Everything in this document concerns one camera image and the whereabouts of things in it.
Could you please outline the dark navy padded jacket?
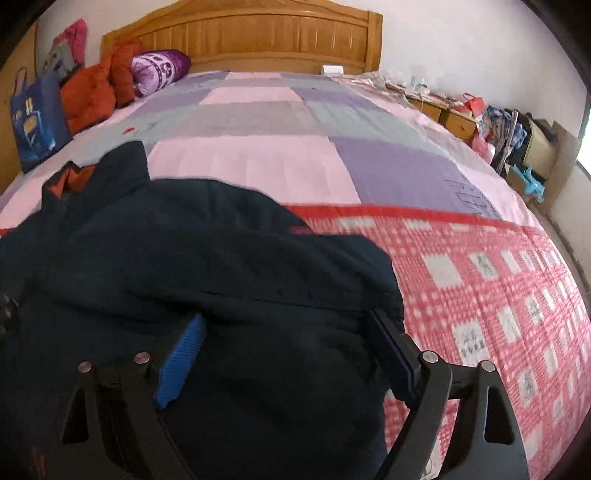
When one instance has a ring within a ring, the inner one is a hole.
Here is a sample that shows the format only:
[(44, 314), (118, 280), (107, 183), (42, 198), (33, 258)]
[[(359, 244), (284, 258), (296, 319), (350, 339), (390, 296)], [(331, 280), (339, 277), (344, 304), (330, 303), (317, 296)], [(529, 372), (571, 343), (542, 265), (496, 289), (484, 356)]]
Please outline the dark navy padded jacket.
[(67, 164), (41, 208), (1, 240), (1, 459), (30, 463), (39, 409), (27, 358), (59, 325), (161, 339), (205, 322), (162, 417), (193, 479), (369, 479), (387, 449), (386, 385), (366, 332), (404, 307), (390, 257), (318, 235), (262, 193), (153, 180), (143, 145)]

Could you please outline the pile of colourful clothes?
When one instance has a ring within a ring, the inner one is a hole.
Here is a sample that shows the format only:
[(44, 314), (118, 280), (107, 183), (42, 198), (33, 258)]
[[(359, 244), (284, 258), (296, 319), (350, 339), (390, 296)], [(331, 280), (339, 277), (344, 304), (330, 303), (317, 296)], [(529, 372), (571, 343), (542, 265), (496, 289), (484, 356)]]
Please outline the pile of colourful clothes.
[(529, 118), (518, 110), (488, 106), (477, 119), (470, 147), (505, 177), (513, 165), (522, 164), (531, 130)]

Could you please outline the red checkered blanket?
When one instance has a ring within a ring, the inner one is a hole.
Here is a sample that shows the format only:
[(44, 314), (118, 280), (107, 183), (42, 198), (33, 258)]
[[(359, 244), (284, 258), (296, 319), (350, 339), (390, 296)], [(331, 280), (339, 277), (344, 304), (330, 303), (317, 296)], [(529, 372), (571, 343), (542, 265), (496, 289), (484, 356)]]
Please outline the red checkered blanket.
[[(517, 419), (529, 477), (554, 466), (564, 439), (590, 407), (590, 322), (576, 283), (543, 230), (404, 207), (290, 211), (315, 234), (363, 236), (382, 249), (402, 295), (399, 331), (449, 364), (491, 361)], [(409, 408), (394, 398), (370, 348), (369, 328), (366, 339), (386, 385), (387, 458)]]

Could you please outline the turquoise plastic toy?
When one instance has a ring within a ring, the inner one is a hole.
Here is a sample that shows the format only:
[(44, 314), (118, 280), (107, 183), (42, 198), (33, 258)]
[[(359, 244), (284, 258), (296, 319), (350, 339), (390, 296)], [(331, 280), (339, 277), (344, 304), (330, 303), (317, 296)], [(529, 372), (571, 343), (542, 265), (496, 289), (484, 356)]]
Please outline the turquoise plastic toy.
[(545, 186), (533, 175), (531, 166), (526, 169), (514, 165), (512, 171), (522, 180), (524, 183), (523, 193), (526, 196), (535, 198), (539, 203), (544, 201)]

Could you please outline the cardboard box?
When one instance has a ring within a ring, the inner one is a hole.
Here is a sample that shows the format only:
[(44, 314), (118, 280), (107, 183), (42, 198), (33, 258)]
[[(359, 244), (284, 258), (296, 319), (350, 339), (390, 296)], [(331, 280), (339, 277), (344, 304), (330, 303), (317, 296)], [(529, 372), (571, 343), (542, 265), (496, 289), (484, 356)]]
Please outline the cardboard box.
[(533, 175), (545, 186), (544, 201), (539, 203), (523, 193), (524, 183), (512, 171), (514, 165), (509, 169), (506, 181), (526, 204), (548, 216), (574, 171), (581, 141), (557, 122), (549, 125), (545, 120), (535, 121), (527, 117), (532, 128), (531, 140), (522, 164), (516, 166), (521, 169), (532, 167)]

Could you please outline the blue gift bag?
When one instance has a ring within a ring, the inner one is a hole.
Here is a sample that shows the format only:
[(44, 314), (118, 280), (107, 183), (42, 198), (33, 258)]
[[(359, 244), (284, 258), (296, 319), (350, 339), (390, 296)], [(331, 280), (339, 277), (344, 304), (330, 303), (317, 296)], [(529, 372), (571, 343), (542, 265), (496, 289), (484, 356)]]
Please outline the blue gift bag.
[(29, 82), (27, 73), (26, 67), (17, 70), (10, 97), (12, 128), (24, 174), (72, 140), (57, 74), (50, 71)]

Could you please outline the wooden nightstand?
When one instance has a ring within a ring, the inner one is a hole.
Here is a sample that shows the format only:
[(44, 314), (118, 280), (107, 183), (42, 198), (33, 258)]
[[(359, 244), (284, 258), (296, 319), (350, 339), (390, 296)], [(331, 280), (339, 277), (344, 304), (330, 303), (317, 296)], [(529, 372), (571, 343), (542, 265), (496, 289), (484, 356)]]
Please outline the wooden nightstand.
[(390, 92), (403, 95), (408, 102), (436, 121), (449, 132), (469, 144), (477, 134), (477, 122), (467, 113), (454, 109), (449, 103), (439, 100), (429, 94), (416, 93), (397, 84), (387, 82), (386, 88)]

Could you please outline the red-orange quilted cushion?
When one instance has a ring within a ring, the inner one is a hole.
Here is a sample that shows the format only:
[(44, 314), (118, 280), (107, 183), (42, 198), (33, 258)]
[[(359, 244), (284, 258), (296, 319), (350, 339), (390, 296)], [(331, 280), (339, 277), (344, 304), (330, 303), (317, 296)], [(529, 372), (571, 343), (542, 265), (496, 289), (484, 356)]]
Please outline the red-orange quilted cushion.
[(60, 88), (69, 132), (78, 133), (108, 119), (135, 98), (132, 59), (141, 53), (137, 38), (114, 46), (99, 63), (78, 70)]

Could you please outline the pastel patchwork bed sheet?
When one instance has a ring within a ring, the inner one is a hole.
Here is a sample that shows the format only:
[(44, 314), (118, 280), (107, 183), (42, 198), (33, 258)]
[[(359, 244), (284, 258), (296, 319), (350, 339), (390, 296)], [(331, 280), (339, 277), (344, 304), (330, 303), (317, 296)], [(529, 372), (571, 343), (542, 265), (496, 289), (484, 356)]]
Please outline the pastel patchwork bed sheet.
[(377, 204), (536, 226), (520, 196), (473, 150), (366, 79), (213, 71), (115, 111), (17, 177), (1, 224), (38, 209), (65, 163), (94, 164), (142, 142), (152, 178), (212, 178), (283, 204)]

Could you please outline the purple patterned pillow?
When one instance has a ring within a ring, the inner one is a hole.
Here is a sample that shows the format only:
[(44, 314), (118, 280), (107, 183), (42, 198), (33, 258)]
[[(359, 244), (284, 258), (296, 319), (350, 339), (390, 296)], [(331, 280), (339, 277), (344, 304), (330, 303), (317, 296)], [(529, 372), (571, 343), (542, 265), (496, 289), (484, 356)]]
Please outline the purple patterned pillow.
[(131, 72), (136, 96), (149, 96), (175, 83), (188, 74), (190, 66), (190, 57), (178, 50), (156, 50), (134, 56)]

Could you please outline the grey hanging garment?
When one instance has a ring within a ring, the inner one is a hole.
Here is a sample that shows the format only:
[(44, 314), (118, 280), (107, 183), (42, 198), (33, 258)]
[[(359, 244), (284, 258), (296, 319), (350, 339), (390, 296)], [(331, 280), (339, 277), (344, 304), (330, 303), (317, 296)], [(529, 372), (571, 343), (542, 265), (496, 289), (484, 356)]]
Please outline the grey hanging garment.
[(70, 43), (62, 40), (55, 44), (43, 62), (42, 73), (52, 73), (59, 84), (65, 83), (78, 69), (79, 65), (74, 60)]

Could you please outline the wooden wardrobe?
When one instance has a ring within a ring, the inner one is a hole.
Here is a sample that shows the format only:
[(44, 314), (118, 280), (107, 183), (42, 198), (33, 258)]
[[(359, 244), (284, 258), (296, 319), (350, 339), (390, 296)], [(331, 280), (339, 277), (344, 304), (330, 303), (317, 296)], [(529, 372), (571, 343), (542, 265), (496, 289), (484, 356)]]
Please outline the wooden wardrobe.
[(13, 135), (10, 97), (15, 75), (20, 67), (26, 67), (28, 79), (36, 77), (37, 23), (34, 23), (20, 40), (1, 69), (1, 123), (0, 123), (0, 190), (4, 192), (21, 172), (17, 147)]

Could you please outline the pink hanging garment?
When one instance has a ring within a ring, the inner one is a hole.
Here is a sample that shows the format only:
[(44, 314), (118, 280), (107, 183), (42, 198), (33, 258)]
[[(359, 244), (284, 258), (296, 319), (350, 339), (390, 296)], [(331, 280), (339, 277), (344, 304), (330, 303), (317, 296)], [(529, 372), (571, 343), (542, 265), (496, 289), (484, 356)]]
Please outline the pink hanging garment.
[(58, 34), (52, 42), (53, 46), (67, 41), (73, 60), (78, 65), (85, 63), (85, 49), (88, 35), (88, 27), (84, 18), (79, 18)]

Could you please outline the white box by headboard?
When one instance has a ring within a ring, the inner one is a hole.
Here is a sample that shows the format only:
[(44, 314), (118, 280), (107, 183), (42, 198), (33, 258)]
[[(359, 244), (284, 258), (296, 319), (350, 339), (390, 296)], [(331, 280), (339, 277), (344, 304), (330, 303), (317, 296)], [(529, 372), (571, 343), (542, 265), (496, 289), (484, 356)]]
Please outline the white box by headboard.
[(322, 65), (321, 73), (326, 77), (342, 77), (345, 68), (342, 65)]

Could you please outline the wooden headboard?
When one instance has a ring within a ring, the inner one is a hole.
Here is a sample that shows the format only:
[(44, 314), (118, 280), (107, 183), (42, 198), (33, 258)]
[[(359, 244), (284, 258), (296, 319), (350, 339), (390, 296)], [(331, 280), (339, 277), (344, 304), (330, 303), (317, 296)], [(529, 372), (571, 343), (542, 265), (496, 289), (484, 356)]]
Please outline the wooden headboard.
[(382, 14), (332, 1), (178, 1), (105, 34), (102, 53), (129, 39), (147, 51), (174, 49), (194, 72), (348, 74), (376, 71), (383, 44)]

